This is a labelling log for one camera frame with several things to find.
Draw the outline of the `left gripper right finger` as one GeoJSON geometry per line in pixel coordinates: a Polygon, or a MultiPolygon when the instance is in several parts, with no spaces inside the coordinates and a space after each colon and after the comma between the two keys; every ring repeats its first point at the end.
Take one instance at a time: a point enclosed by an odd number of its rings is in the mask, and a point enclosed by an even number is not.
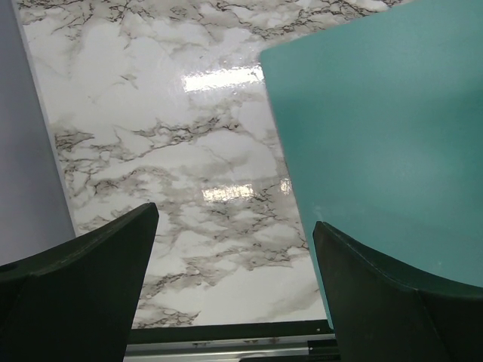
{"type": "Polygon", "coordinates": [[[420,270],[326,222],[316,261],[344,361],[480,361],[482,289],[420,270]]]}

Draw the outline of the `teal file folder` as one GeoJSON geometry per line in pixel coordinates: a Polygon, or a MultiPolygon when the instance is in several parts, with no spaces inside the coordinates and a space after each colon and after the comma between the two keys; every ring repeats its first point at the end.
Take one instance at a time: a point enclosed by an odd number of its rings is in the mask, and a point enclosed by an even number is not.
{"type": "Polygon", "coordinates": [[[414,1],[260,54],[303,230],[482,284],[482,3],[414,1]]]}

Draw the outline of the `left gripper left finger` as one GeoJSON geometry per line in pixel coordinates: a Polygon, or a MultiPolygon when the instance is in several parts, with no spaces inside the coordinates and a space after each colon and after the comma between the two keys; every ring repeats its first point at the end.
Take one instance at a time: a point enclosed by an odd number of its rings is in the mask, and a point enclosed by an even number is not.
{"type": "Polygon", "coordinates": [[[1,268],[3,361],[121,361],[158,226],[154,203],[1,268]]]}

